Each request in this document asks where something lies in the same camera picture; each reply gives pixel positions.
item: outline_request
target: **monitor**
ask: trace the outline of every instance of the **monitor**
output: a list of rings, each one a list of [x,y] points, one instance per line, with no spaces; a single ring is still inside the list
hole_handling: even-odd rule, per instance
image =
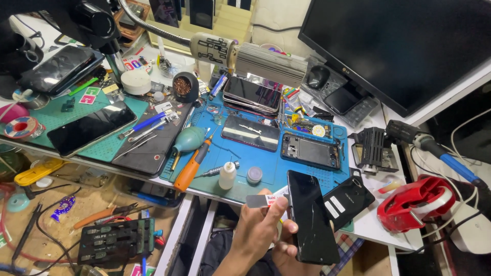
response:
[[[407,117],[491,58],[491,1],[312,0],[299,39]]]

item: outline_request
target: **human hand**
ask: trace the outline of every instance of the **human hand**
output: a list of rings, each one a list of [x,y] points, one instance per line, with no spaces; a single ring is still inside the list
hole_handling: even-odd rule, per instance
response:
[[[322,265],[301,263],[295,258],[297,247],[293,245],[292,234],[295,234],[298,230],[299,226],[292,220],[283,222],[280,240],[274,245],[272,252],[273,262],[283,276],[318,276]]]
[[[259,194],[272,193],[268,189],[262,189]],[[247,273],[252,265],[266,254],[270,244],[277,241],[276,226],[287,208],[288,200],[283,196],[269,209],[242,205],[232,245],[225,257],[226,260],[224,259],[228,264],[224,266],[233,266],[235,270],[241,271],[239,275]]]

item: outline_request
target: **green repair mat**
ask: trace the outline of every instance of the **green repair mat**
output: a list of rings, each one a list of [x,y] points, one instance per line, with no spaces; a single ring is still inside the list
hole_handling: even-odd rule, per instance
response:
[[[36,139],[30,142],[33,144],[53,148],[53,145],[46,135],[48,131],[58,128],[71,121],[75,121],[78,118],[84,117],[111,104],[102,90],[100,90],[99,94],[97,94],[94,104],[88,105],[79,103],[80,98],[89,88],[91,87],[89,86],[73,96],[65,95],[57,99],[50,100],[48,105],[40,110],[29,110],[30,116],[36,118],[41,124],[46,127],[46,130],[41,136],[36,137]],[[61,106],[65,104],[66,101],[72,99],[72,97],[75,97],[75,108],[73,109],[73,111],[61,112]],[[136,114],[138,118],[143,115],[143,112],[145,112],[146,108],[148,107],[147,102],[139,101],[129,97],[125,97],[124,102]],[[124,140],[118,139],[118,134],[129,130],[134,125],[136,125],[136,122],[126,127],[125,129],[107,137],[106,139],[86,148],[85,150],[79,152],[77,155],[93,158],[104,162],[110,162],[124,143]]]

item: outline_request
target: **orange electric screwdriver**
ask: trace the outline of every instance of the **orange electric screwdriver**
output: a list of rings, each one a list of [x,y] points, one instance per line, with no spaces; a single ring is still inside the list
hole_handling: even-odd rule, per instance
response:
[[[176,188],[180,192],[183,193],[189,187],[191,181],[196,176],[199,165],[201,165],[201,162],[203,162],[203,159],[205,159],[205,156],[208,153],[208,148],[210,148],[210,145],[212,143],[213,134],[215,134],[215,131],[217,131],[217,129],[218,127],[215,128],[210,137],[206,138],[203,144],[201,144],[201,146],[194,152],[191,160],[189,160],[186,166],[184,166],[184,169],[181,171],[181,173],[179,173],[176,182],[174,182],[174,188]]]

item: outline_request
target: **white wall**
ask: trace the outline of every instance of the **white wall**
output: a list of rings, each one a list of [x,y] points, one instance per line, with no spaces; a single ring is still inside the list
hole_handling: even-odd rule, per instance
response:
[[[252,21],[274,29],[301,26],[309,5],[310,0],[257,0]],[[273,43],[284,52],[305,57],[314,51],[298,39],[299,30],[273,32],[254,27],[252,42]]]

